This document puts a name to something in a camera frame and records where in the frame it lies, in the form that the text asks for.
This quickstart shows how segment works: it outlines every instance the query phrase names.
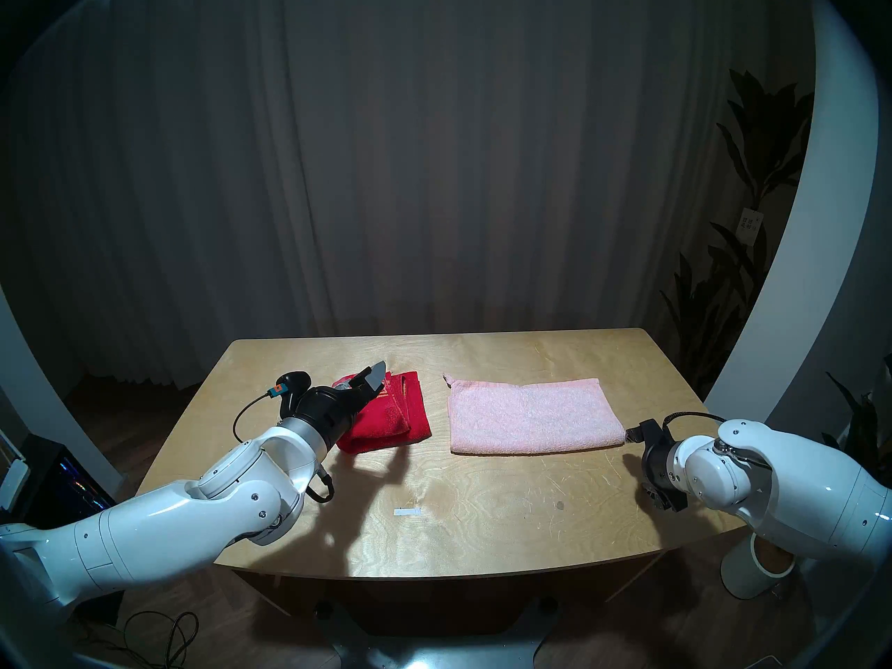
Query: white cylindrical stand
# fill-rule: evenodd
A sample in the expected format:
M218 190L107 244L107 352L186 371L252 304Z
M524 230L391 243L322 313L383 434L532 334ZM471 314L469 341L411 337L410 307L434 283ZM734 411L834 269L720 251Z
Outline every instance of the white cylindrical stand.
M765 570L755 557L755 532L753 532L722 559L722 583L734 597L752 599L760 592L768 590L781 578L790 575L795 565L794 559L783 573L771 573Z

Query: table wood grain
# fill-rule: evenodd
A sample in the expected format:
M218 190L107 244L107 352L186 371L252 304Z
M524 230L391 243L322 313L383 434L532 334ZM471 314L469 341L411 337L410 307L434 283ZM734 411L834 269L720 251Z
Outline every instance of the table wood grain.
M512 384L599 378L626 428L678 410L703 411L640 329L234 341L139 492L197 479L233 447L236 412L280 374L303 369L314 384L331 384L378 360L394 373L417 370L433 436L356 457L332 449L325 468L334 499L321 506L307 500L279 541L237 542L218 564L322 578L506 575L643 556L742 526L693 502L678 514L654 510L640 487L643 444L545 456L449 452L444 373ZM259 435L277 411L275 400L257 403L240 420L240 435ZM672 430L676 438L715 435L715 424L685 417ZM395 508L420 508L420 515L395 516Z

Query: curtain fold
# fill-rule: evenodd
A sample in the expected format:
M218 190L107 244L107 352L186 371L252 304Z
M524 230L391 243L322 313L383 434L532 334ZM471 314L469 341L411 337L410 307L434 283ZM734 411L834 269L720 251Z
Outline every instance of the curtain fold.
M742 196L766 0L85 0L3 91L2 187L87 368L230 341L660 326Z

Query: towel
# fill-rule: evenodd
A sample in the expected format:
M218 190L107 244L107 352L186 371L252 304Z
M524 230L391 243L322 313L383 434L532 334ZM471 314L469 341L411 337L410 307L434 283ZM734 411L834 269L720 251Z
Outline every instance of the towel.
M597 378L524 386L443 378L452 389L453 453L534 455L625 441L623 425Z
M344 376L333 385L351 378ZM417 371L393 375L387 372L384 390L360 410L353 427L338 440L337 447L345 453L365 453L416 443L430 435Z

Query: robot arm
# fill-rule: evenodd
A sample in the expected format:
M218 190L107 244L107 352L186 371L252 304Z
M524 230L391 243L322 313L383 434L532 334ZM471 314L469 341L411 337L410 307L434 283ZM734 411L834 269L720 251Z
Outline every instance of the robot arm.
M681 510L693 496L812 559L853 557L875 568L892 548L889 490L842 451L743 419L722 423L718 439L676 443L653 420L639 435L658 507Z
M384 362L343 386L309 387L309 376L279 378L279 423L240 443L199 480L181 480L54 530L0 527L3 546L27 572L32 597L67 613L79 602L157 583L213 563L242 539L264 546L296 522L306 494L333 495L322 461L356 414L384 387ZM309 482L319 475L329 494Z

